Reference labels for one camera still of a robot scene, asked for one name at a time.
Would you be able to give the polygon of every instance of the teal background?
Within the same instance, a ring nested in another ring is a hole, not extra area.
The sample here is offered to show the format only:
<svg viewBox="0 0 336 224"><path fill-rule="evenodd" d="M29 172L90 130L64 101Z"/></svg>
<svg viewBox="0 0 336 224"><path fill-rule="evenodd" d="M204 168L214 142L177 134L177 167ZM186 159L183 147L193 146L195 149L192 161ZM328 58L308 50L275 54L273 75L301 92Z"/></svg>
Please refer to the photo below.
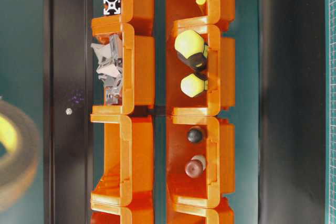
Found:
<svg viewBox="0 0 336 224"><path fill-rule="evenodd" d="M236 19L226 37L236 39L236 106L222 111L236 129L236 192L225 195L235 223L258 223L259 0L236 0Z"/></svg>
<svg viewBox="0 0 336 224"><path fill-rule="evenodd" d="M223 36L236 39L236 106L222 111L236 126L236 192L225 195L236 224L258 223L259 142L259 0L236 0L236 20ZM102 0L94 0L94 16L102 16ZM156 105L165 105L165 0L155 0ZM102 103L102 84L95 74L94 102ZM166 129L164 116L155 126L155 223L166 223ZM103 173L103 127L94 125L95 185Z"/></svg>
<svg viewBox="0 0 336 224"><path fill-rule="evenodd" d="M0 96L29 115L42 137L43 0L0 0L0 4ZM41 140L34 183L0 214L0 223L44 223L42 150Z"/></svg>

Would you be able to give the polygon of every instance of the brown knob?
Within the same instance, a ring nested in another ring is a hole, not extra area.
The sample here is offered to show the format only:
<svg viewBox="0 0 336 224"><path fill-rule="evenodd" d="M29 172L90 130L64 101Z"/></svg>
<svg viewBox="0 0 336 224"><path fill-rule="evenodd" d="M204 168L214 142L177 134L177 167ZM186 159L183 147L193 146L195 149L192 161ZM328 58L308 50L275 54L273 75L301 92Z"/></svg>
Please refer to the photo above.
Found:
<svg viewBox="0 0 336 224"><path fill-rule="evenodd" d="M186 165L185 165L185 173L190 178L198 178L201 176L203 173L203 165L202 162L199 160L190 160Z"/></svg>

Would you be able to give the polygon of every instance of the green cutting mat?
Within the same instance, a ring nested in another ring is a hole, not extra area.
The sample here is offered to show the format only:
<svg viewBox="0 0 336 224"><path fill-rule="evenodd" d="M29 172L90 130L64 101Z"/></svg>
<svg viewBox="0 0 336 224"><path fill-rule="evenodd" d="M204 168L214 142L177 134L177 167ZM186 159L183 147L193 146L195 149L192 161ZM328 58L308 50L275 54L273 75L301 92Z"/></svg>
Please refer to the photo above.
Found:
<svg viewBox="0 0 336 224"><path fill-rule="evenodd" d="M325 0L326 11L326 75L327 75L327 162L326 162L326 223L336 223L336 0Z"/></svg>

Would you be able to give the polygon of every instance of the black knob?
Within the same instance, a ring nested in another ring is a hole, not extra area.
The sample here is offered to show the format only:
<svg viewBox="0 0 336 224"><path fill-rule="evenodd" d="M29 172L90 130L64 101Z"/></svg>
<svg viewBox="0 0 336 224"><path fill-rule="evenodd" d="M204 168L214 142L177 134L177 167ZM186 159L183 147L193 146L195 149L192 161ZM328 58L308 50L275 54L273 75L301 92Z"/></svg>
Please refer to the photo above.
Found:
<svg viewBox="0 0 336 224"><path fill-rule="evenodd" d="M204 137L204 131L199 126L192 127L188 131L188 140L191 143L194 144L199 143L200 141L202 141L203 137Z"/></svg>

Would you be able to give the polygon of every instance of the cutting mat grid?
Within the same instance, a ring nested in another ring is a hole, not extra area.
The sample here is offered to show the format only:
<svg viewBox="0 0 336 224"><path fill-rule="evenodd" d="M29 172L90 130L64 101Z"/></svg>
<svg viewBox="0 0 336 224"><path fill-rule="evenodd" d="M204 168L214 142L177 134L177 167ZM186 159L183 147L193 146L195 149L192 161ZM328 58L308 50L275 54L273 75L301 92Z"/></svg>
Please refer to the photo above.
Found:
<svg viewBox="0 0 336 224"><path fill-rule="evenodd" d="M336 223L336 0L329 0L329 223Z"/></svg>

